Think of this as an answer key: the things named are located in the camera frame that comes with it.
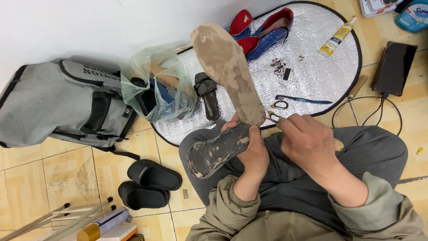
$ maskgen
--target plastic bag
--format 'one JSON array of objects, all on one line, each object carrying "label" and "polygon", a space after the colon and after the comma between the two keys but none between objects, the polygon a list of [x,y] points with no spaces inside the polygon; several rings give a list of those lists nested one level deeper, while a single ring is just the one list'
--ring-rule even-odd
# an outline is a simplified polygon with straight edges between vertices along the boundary
[{"label": "plastic bag", "polygon": [[[156,66],[166,69],[155,75],[152,73],[151,82],[155,84],[156,106],[148,115],[144,115],[141,106],[136,100],[136,95],[150,88],[151,63],[156,63]],[[132,106],[139,115],[148,121],[155,123],[174,119],[182,120],[188,117],[195,108],[197,100],[196,92],[186,79],[183,63],[173,51],[166,50],[151,53],[142,50],[121,64],[120,70],[124,102]],[[178,79],[178,88],[175,86],[177,94],[172,96],[174,100],[171,103],[165,101],[159,91],[159,86],[161,85],[159,82],[162,82],[161,80],[165,75],[172,75]],[[132,77],[142,78],[147,87],[139,87],[132,84],[130,82]]]}]

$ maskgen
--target gray backpack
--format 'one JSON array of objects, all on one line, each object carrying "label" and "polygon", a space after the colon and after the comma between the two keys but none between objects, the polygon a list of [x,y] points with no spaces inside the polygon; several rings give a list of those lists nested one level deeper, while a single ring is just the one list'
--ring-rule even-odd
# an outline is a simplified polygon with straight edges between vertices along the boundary
[{"label": "gray backpack", "polygon": [[87,65],[61,60],[24,65],[0,99],[0,145],[26,147],[48,136],[117,152],[137,117],[121,96],[120,77]]}]

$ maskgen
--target yellow glue tube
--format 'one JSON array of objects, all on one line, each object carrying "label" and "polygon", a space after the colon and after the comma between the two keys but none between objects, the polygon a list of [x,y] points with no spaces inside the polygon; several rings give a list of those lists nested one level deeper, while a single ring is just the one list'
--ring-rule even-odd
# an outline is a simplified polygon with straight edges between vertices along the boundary
[{"label": "yellow glue tube", "polygon": [[337,32],[325,43],[319,50],[318,53],[330,57],[337,47],[343,42],[346,36],[351,32],[354,27],[354,22],[357,18],[352,19],[351,22],[345,23]]}]

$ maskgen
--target black slide sandal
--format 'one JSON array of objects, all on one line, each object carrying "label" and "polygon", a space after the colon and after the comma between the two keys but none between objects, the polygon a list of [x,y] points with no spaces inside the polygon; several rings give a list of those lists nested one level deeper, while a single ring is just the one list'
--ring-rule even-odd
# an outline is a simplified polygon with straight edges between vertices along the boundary
[{"label": "black slide sandal", "polygon": [[123,204],[132,210],[163,208],[169,201],[168,193],[165,190],[154,187],[140,187],[133,181],[122,182],[118,192]]},{"label": "black slide sandal", "polygon": [[182,183],[178,172],[148,159],[134,162],[128,168],[127,175],[142,187],[157,187],[168,191],[178,190]]}]

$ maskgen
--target red shoe tongue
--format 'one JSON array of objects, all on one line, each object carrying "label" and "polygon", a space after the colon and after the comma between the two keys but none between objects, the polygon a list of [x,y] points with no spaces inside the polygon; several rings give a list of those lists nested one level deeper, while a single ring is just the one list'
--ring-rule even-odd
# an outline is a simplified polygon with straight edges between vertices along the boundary
[{"label": "red shoe tongue", "polygon": [[244,52],[244,55],[246,56],[247,53],[254,47],[257,45],[257,43],[259,42],[259,38],[258,37],[246,37],[243,39],[240,39],[238,41],[236,41],[239,46],[241,46],[242,51]]},{"label": "red shoe tongue", "polygon": [[231,35],[238,35],[246,29],[253,21],[253,17],[247,10],[242,10],[236,15],[230,24],[229,33]]}]

